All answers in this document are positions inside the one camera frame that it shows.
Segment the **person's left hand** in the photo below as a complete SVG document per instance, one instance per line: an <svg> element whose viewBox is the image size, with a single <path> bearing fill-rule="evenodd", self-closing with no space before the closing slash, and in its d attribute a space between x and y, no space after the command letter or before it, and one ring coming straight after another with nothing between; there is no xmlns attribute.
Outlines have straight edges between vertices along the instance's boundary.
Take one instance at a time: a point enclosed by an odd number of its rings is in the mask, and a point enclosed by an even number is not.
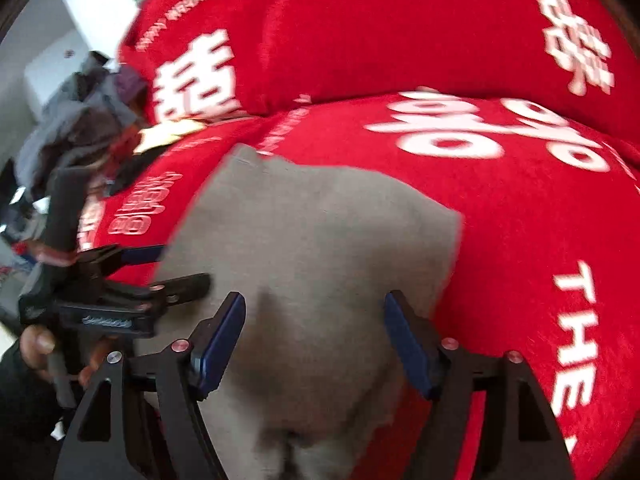
<svg viewBox="0 0 640 480"><path fill-rule="evenodd" d="M56 341L50 330L41 325L32 325L24 329L20 337L20 351L25 364L46 382L53 382L48 372L48 356L56 349ZM92 375L100 368L106 357L115 349L115 341L100 339L93 347L89 364L77 375L78 382L87 388Z"/></svg>

